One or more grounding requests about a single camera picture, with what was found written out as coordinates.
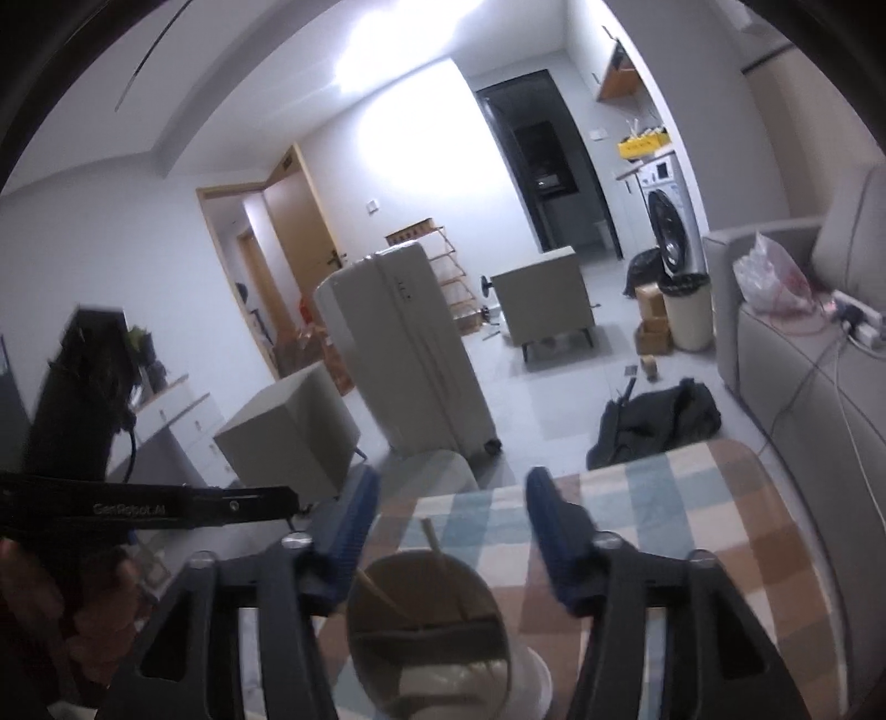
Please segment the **person's left hand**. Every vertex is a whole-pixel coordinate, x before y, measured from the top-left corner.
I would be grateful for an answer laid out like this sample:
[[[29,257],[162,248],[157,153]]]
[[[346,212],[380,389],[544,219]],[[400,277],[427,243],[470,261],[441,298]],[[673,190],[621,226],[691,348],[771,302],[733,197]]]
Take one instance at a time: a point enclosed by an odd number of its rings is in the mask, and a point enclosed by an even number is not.
[[[2,716],[48,718],[60,701],[97,707],[137,636],[141,587],[128,558],[99,576],[72,614],[49,577],[10,538],[2,542]]]

